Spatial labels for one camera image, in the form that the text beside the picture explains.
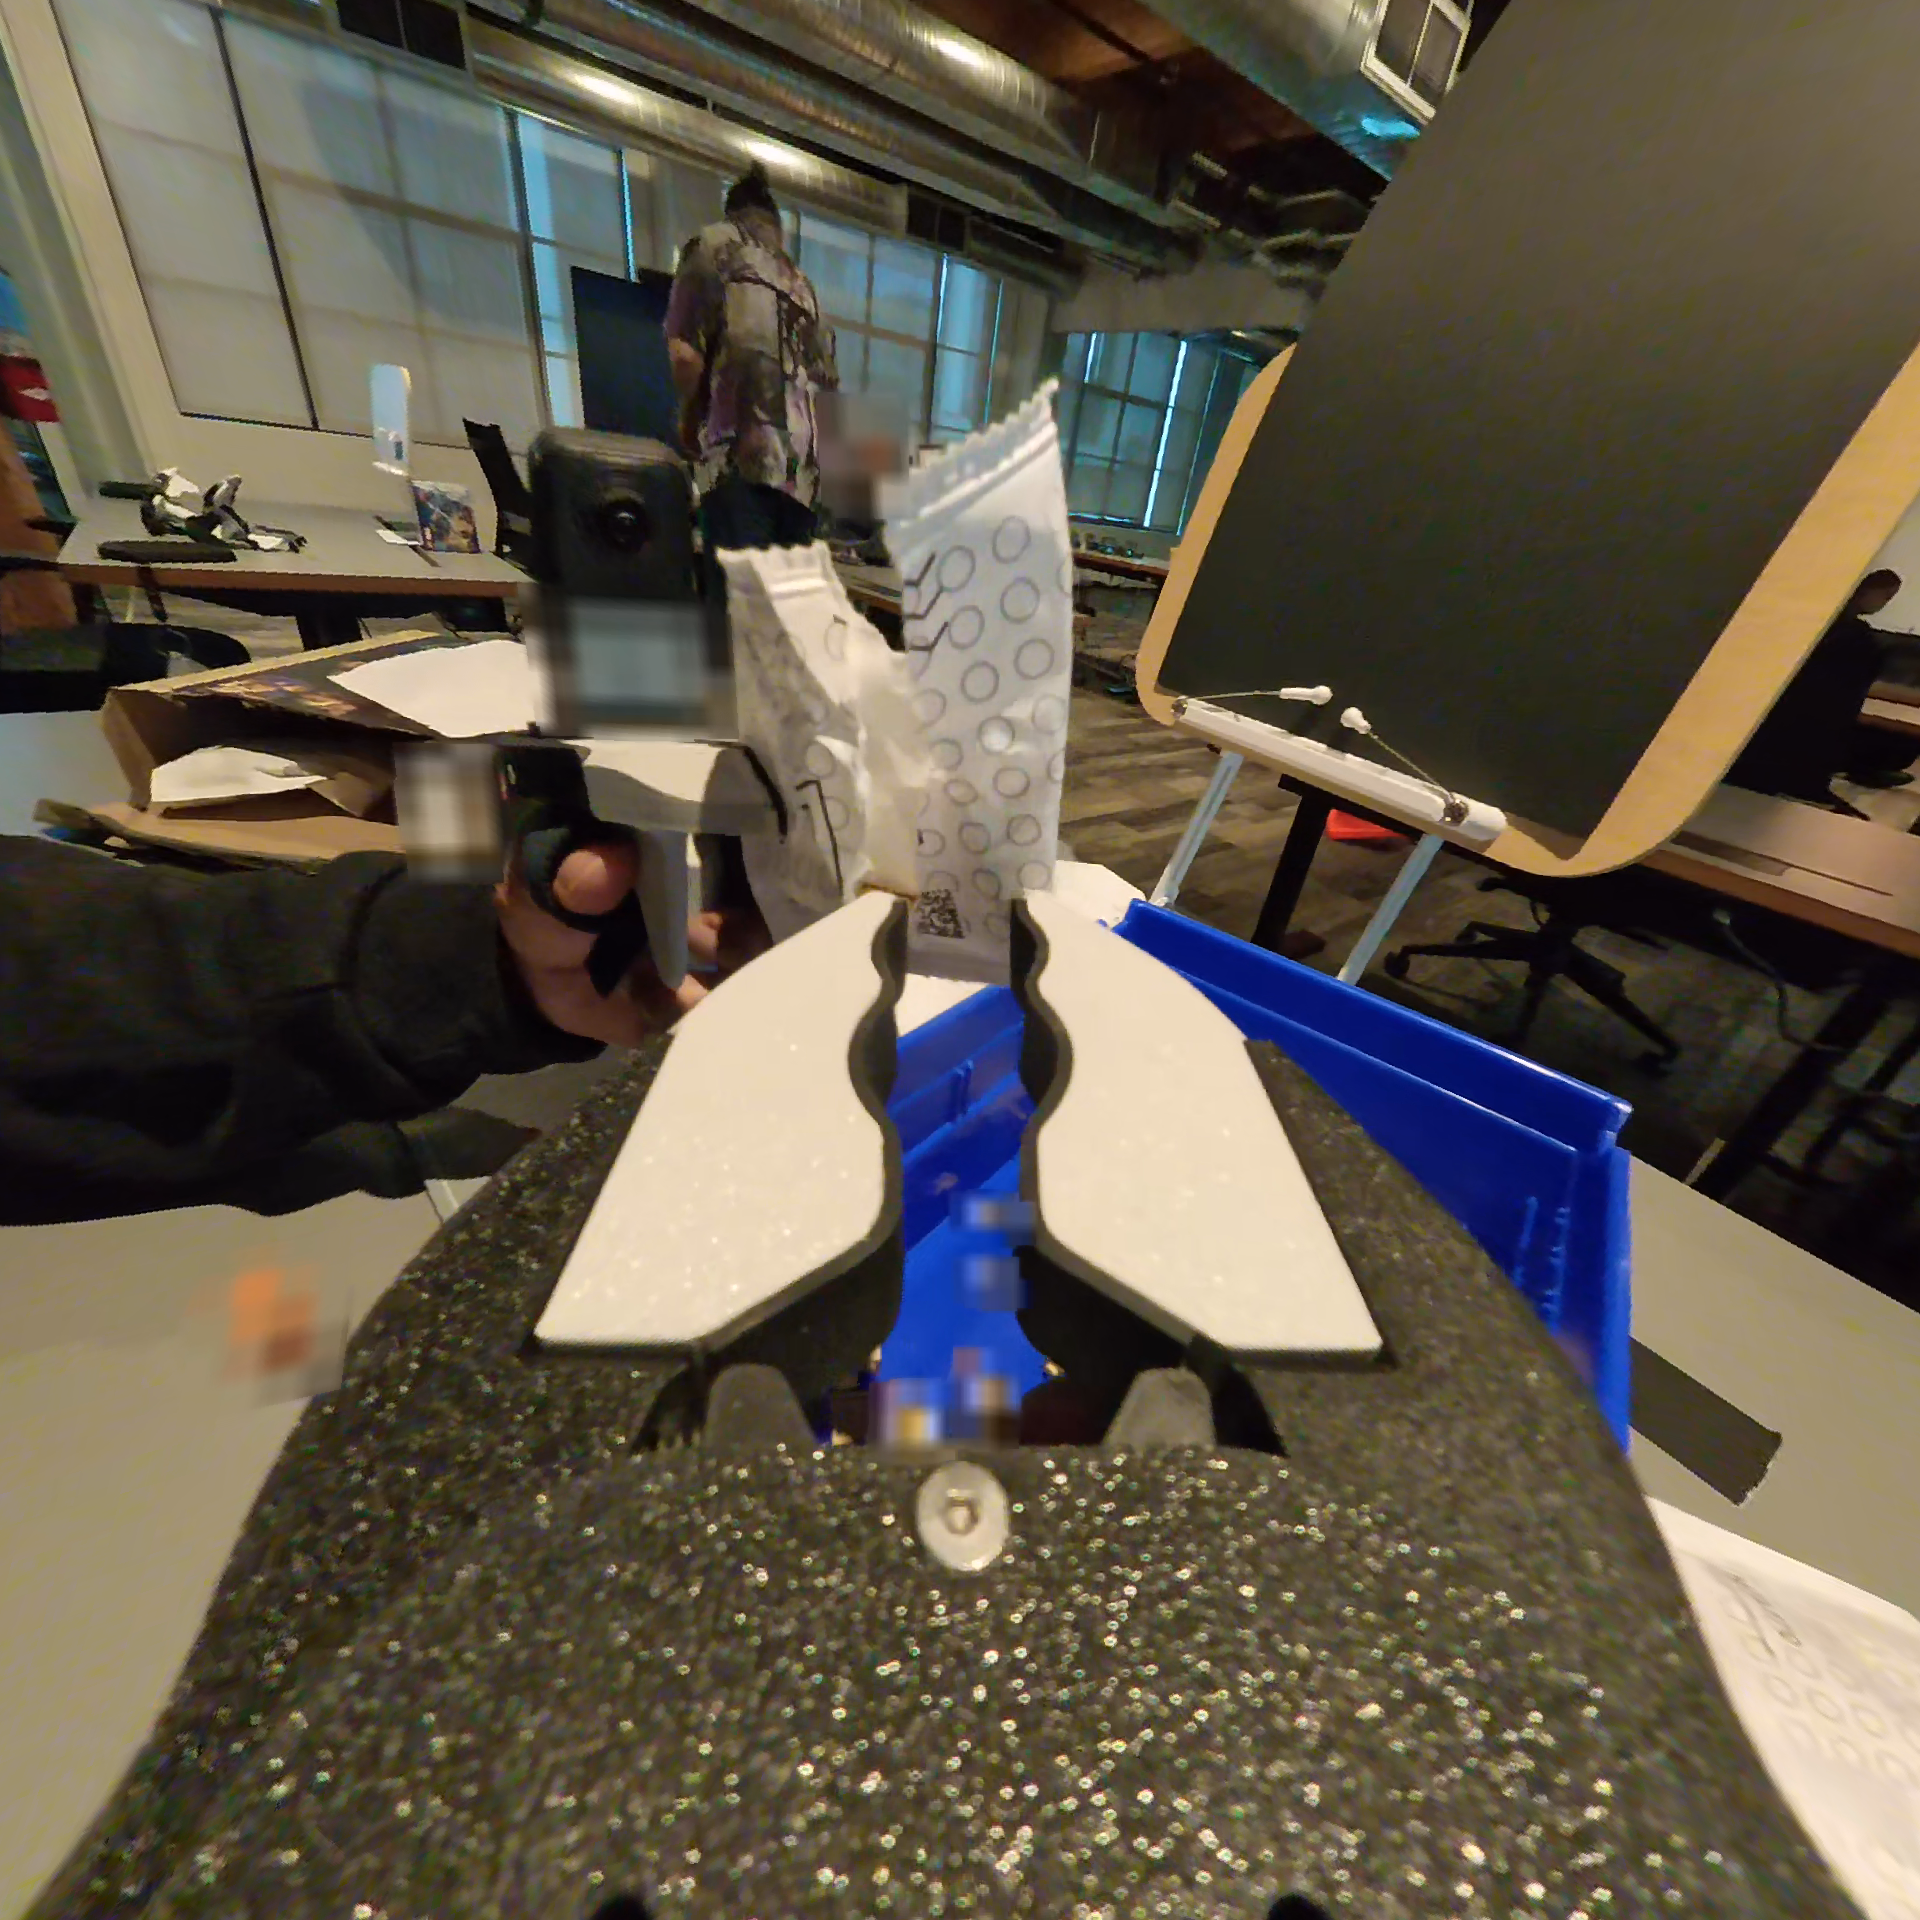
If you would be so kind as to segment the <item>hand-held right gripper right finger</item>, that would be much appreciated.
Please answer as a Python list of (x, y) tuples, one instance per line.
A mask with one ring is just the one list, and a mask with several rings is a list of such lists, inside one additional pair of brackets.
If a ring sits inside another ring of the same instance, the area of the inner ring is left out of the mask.
[(1249, 1040), (1057, 896), (1014, 903), (1033, 1251), (1180, 1344), (1371, 1363), (1382, 1335)]

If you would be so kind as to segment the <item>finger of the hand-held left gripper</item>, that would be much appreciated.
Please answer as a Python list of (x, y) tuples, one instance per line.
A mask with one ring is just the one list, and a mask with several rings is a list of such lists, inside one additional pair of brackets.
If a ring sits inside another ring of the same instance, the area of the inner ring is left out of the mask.
[(702, 840), (787, 833), (775, 782), (735, 741), (589, 737), (582, 788), (596, 822), (635, 840), (633, 907), (620, 907), (615, 976), (638, 957), (663, 987), (687, 976), (693, 883), (707, 880)]

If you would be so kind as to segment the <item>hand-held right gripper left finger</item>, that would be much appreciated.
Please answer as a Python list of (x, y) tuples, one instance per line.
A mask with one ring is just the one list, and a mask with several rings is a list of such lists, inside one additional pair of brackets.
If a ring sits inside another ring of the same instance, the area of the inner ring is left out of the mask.
[(534, 1320), (549, 1350), (718, 1353), (879, 1254), (906, 901), (860, 896), (709, 992)]

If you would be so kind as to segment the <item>blue plastic bin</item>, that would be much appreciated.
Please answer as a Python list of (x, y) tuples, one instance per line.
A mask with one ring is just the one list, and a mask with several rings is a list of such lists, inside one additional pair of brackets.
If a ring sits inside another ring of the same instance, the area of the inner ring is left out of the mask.
[[(1191, 981), (1241, 1035), (1277, 1045), (1395, 1157), (1527, 1295), (1630, 1446), (1628, 1108), (1559, 1072), (1149, 903), (1117, 935)], [(1004, 987), (911, 976), (895, 1008), (886, 1110), (902, 1145), (902, 1308), (879, 1357), (831, 1395), (821, 1433), (863, 1438), (876, 1381), (931, 1400), (974, 1348), (1012, 1395), (1042, 1377), (1007, 1312), (964, 1304), (986, 1239), (970, 1193), (1012, 1193), (1031, 1103), (1023, 1014)]]

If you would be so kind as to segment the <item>white paper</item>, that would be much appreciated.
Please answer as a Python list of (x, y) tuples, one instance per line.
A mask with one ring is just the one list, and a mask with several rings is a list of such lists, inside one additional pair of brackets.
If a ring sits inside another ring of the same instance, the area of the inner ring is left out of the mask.
[(1058, 863), (1073, 687), (1073, 528), (1058, 381), (879, 481), (902, 646), (826, 543), (718, 558), (735, 733), (785, 825), (746, 832), (780, 944), (860, 896), (906, 905), (915, 972), (1004, 983), (1014, 907)]

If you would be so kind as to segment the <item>person's left forearm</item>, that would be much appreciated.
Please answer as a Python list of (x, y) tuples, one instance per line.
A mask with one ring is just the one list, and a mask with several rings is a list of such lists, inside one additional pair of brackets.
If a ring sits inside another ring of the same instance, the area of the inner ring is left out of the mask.
[(197, 1205), (346, 1125), (589, 1059), (510, 972), (493, 888), (396, 855), (194, 872), (4, 836), (4, 1225)]

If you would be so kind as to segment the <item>black desk mat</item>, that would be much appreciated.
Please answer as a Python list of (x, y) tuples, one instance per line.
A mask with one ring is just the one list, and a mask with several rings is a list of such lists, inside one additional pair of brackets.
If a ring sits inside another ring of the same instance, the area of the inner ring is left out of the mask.
[(1723, 1504), (1742, 1505), (1767, 1480), (1785, 1435), (1631, 1337), (1630, 1446), (1635, 1459), (1658, 1453)]

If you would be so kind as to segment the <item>grey desk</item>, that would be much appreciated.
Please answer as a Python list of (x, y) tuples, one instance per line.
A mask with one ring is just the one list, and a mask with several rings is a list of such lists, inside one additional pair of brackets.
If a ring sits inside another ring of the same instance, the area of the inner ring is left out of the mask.
[[(482, 1182), (4, 1232), (3, 1913), (90, 1829), (171, 1692), (302, 1400), (226, 1373), (276, 1268), (353, 1328)], [(1631, 1171), (1643, 1348), (1782, 1438), (1740, 1504), (1652, 1435), (1649, 1496), (1916, 1611), (1916, 1312), (1665, 1173)]]

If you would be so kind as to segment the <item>wooden side desk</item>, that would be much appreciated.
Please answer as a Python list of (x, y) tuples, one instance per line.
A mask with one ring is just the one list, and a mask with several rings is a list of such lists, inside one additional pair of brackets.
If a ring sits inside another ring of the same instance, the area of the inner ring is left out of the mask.
[(1917, 957), (1917, 839), (1884, 822), (1722, 784), (1642, 867)]

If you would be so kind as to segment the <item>black computer monitor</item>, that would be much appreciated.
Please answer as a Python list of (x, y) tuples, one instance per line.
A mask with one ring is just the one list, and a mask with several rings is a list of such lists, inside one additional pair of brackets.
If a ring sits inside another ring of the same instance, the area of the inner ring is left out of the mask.
[(582, 427), (682, 449), (682, 401), (666, 348), (671, 271), (635, 279), (570, 270)]

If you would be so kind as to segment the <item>grey background table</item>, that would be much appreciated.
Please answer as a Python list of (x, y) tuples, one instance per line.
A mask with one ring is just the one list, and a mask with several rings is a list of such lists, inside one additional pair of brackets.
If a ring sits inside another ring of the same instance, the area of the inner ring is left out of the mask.
[(62, 539), (58, 561), (74, 585), (131, 587), (143, 597), (183, 597), (259, 616), (290, 616), (309, 651), (357, 643), (371, 619), (460, 621), (479, 607), (485, 621), (498, 621), (517, 611), (527, 585), (514, 565), (487, 552), (396, 543), (366, 509), (269, 504), (260, 517), (299, 533), (305, 545), (295, 552), (242, 551), (226, 561), (181, 555), (123, 560), (110, 555), (108, 545), (143, 536), (138, 504), (97, 497)]

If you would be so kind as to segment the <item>grey metal bar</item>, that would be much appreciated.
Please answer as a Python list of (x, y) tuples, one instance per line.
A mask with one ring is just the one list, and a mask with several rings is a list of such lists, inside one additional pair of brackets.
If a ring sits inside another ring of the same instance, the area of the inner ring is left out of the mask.
[(1151, 905), (1172, 907), (1183, 888), (1183, 880), (1197, 859), (1202, 845), (1210, 839), (1210, 832), (1215, 822), (1215, 816), (1231, 793), (1236, 776), (1241, 772), (1243, 756), (1228, 750), (1214, 750), (1214, 767), (1207, 782), (1207, 788), (1193, 804), (1187, 825), (1167, 852), (1167, 862), (1149, 893)]
[(1444, 844), (1441, 833), (1429, 832), (1404, 857), (1371, 919), (1366, 919), (1335, 973), (1342, 983), (1358, 985), (1365, 977)]

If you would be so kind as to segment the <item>black white toy figure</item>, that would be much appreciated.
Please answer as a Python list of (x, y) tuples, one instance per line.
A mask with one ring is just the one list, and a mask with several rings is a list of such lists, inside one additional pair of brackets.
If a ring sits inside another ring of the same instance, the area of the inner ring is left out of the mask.
[(162, 468), (143, 481), (103, 484), (103, 497), (132, 501), (139, 508), (143, 536), (99, 542), (101, 560), (229, 565), (242, 552), (305, 552), (307, 539), (298, 531), (257, 523), (237, 511), (241, 487), (237, 473), (213, 487), (197, 487), (178, 468)]

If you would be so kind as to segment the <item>cardboard box with white flap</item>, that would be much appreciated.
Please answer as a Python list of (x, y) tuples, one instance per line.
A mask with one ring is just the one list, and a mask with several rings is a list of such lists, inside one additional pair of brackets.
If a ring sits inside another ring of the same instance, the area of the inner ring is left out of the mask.
[(49, 772), (34, 825), (106, 847), (314, 870), (403, 847), (396, 765), (435, 737), (523, 732), (533, 673), (510, 635), (401, 630), (106, 695), (103, 776)]

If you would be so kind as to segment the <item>yellow rimmed panel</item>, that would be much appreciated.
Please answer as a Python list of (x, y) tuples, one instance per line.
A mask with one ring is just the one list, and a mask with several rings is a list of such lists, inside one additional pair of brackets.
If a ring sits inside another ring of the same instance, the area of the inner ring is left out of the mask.
[(1916, 80), (1916, 4), (1510, 4), (1243, 396), (1143, 705), (1491, 803), (1519, 872), (1681, 832), (1916, 501)]

